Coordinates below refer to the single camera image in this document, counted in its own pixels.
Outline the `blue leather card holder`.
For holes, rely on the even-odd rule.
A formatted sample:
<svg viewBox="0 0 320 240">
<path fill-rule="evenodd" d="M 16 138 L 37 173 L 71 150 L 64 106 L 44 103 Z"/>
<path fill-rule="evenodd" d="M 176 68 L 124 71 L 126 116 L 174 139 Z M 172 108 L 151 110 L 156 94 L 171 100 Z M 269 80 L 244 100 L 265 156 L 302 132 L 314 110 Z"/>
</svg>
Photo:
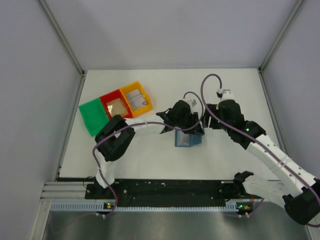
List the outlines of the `blue leather card holder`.
<svg viewBox="0 0 320 240">
<path fill-rule="evenodd" d="M 191 148 L 202 143 L 202 135 L 187 134 L 175 131 L 174 146 L 180 148 Z"/>
</svg>

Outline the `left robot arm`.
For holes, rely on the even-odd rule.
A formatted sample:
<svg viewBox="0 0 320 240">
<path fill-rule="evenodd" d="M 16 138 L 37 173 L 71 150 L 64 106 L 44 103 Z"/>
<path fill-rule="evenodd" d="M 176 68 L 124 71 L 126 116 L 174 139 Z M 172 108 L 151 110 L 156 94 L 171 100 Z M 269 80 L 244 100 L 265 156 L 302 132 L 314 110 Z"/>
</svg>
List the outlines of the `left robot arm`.
<svg viewBox="0 0 320 240">
<path fill-rule="evenodd" d="M 196 111 L 195 99 L 178 100 L 173 107 L 154 115 L 138 118 L 124 118 L 115 115 L 95 136 L 95 147 L 92 150 L 97 163 L 95 175 L 96 192 L 102 198 L 109 198 L 114 191 L 114 168 L 128 149 L 135 137 L 153 134 L 164 134 L 171 131 L 182 132 L 186 136 L 195 137 L 196 144 L 205 132 L 200 122 L 201 114 Z"/>
</svg>

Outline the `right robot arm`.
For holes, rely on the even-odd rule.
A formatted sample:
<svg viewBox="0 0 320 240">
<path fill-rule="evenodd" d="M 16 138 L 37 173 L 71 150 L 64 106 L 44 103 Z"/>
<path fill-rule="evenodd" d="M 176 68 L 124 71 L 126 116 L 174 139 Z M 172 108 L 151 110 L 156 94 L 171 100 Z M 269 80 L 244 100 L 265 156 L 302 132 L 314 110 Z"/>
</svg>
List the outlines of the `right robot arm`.
<svg viewBox="0 0 320 240">
<path fill-rule="evenodd" d="M 276 185 L 246 172 L 246 177 L 233 185 L 237 197 L 259 196 L 284 208 L 296 223 L 319 227 L 311 221 L 320 213 L 320 180 L 276 146 L 258 123 L 246 120 L 235 100 L 205 105 L 202 121 L 206 128 L 224 130 L 232 141 L 260 160 L 281 181 L 281 185 Z"/>
</svg>

